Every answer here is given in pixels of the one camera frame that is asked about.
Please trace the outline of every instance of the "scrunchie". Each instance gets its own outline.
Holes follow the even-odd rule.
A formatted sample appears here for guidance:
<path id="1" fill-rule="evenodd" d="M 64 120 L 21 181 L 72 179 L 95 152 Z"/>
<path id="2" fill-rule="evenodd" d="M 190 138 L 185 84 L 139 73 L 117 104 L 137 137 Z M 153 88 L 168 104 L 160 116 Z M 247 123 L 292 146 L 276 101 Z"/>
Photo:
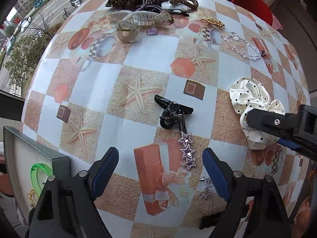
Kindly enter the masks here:
<path id="1" fill-rule="evenodd" d="M 263 85 L 249 77 L 241 77 L 230 86 L 230 98 L 236 113 L 241 115 L 240 124 L 250 149 L 265 149 L 279 140 L 278 137 L 253 129 L 247 124 L 247 113 L 253 108 L 285 114 L 282 103 L 270 96 Z"/>

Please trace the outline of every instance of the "red stool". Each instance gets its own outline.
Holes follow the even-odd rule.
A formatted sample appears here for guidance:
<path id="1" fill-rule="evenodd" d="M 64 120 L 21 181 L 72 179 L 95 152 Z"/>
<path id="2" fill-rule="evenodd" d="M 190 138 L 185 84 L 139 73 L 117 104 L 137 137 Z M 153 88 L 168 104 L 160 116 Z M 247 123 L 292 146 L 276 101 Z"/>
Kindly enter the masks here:
<path id="1" fill-rule="evenodd" d="M 270 8 L 262 0 L 232 0 L 232 3 L 252 12 L 272 26 L 273 16 Z"/>

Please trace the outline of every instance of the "street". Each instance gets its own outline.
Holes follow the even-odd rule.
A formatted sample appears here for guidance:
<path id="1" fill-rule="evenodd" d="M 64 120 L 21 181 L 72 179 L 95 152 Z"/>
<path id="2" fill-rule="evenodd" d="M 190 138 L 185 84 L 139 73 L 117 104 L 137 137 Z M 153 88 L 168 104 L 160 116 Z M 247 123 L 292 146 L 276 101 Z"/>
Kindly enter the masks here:
<path id="1" fill-rule="evenodd" d="M 76 9 L 75 7 L 72 7 L 69 0 L 50 0 L 47 4 L 45 4 L 39 11 L 45 21 L 49 24 L 50 27 L 53 25 L 63 22 L 64 18 L 64 8 L 66 8 L 67 12 L 70 14 Z M 39 13 L 36 13 L 32 17 L 32 21 L 36 25 L 42 25 L 43 20 L 42 17 Z M 16 42 L 24 35 L 30 34 L 34 32 L 32 24 L 29 26 L 28 29 L 26 29 L 23 33 L 19 32 L 18 35 L 16 36 Z M 6 55 L 3 65 L 7 60 L 10 59 L 10 56 Z M 0 90 L 4 90 L 6 92 L 9 92 L 11 85 L 10 85 L 10 77 L 7 69 L 3 66 L 2 69 L 0 70 Z"/>

